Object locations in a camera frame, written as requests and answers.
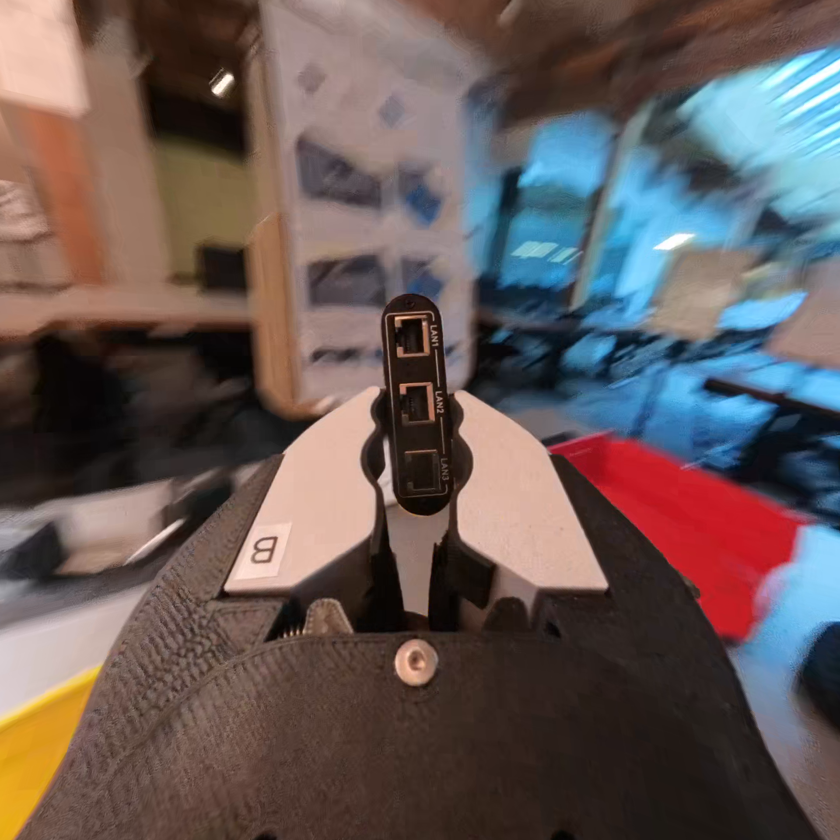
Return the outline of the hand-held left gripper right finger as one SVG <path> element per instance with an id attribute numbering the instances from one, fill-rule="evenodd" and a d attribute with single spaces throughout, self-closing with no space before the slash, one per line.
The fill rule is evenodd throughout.
<path id="1" fill-rule="evenodd" d="M 451 502 L 451 589 L 460 623 L 499 601 L 536 623 L 559 597 L 603 600 L 608 581 L 549 450 L 465 391 L 452 395 L 459 478 Z"/>

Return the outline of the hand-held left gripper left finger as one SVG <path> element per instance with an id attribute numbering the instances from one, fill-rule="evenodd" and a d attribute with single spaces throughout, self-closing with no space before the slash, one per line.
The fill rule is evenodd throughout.
<path id="1" fill-rule="evenodd" d="M 223 593 L 278 595 L 303 610 L 338 601 L 352 623 L 375 623 L 396 588 L 379 484 L 385 467 L 369 387 L 311 425 L 281 457 L 247 530 Z"/>

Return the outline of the black ethernet splitter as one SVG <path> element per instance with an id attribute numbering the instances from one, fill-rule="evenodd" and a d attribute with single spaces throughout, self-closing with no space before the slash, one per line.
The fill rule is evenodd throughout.
<path id="1" fill-rule="evenodd" d="M 453 421 L 446 381 L 443 321 L 427 297 L 404 293 L 381 319 L 383 417 L 396 502 L 418 517 L 452 496 Z"/>

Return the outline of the yellow plastic bin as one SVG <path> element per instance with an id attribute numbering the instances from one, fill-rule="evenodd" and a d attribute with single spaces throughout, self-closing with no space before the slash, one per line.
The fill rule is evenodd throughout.
<path id="1" fill-rule="evenodd" d="M 1 838 L 15 838 L 64 759 L 101 666 L 90 668 L 1 720 Z"/>

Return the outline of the red plastic bin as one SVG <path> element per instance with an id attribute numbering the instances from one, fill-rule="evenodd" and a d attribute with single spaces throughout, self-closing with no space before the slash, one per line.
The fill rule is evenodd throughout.
<path id="1" fill-rule="evenodd" d="M 699 590 L 717 634 L 743 643 L 760 622 L 755 597 L 792 560 L 812 520 L 779 502 L 609 433 L 551 444 Z"/>

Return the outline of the instruction poster board with stand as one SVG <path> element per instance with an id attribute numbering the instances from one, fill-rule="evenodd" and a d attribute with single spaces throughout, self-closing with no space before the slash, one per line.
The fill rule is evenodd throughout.
<path id="1" fill-rule="evenodd" d="M 401 2 L 257 8 L 246 66 L 259 221 L 247 268 L 259 396 L 299 419 L 381 385 L 382 311 L 407 292 L 440 310 L 448 385 L 462 387 L 475 359 L 475 55 Z"/>

